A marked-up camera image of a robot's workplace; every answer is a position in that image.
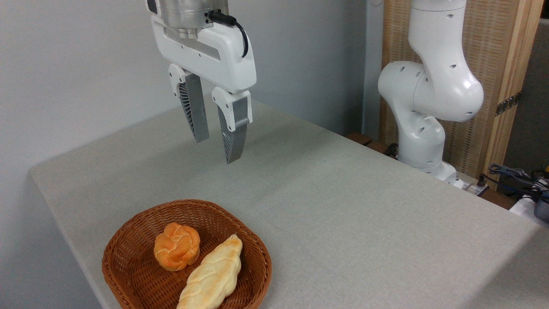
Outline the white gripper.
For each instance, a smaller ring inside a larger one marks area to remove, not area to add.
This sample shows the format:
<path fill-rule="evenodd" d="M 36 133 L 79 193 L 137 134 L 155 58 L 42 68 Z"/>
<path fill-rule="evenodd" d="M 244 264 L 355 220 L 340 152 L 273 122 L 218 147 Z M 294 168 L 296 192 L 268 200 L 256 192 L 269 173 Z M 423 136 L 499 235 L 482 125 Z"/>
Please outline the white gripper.
<path fill-rule="evenodd" d="M 252 49 L 242 57 L 241 31 L 214 23 L 200 29 L 197 39 L 189 39 L 181 37 L 179 29 L 164 25 L 156 15 L 151 23 L 159 51 L 172 63 L 169 66 L 172 92 L 181 102 L 195 141 L 200 143 L 209 138 L 201 77 L 218 86 L 212 90 L 212 99 L 217 104 L 226 162 L 238 160 L 244 149 L 247 125 L 253 122 L 248 90 L 257 82 Z"/>

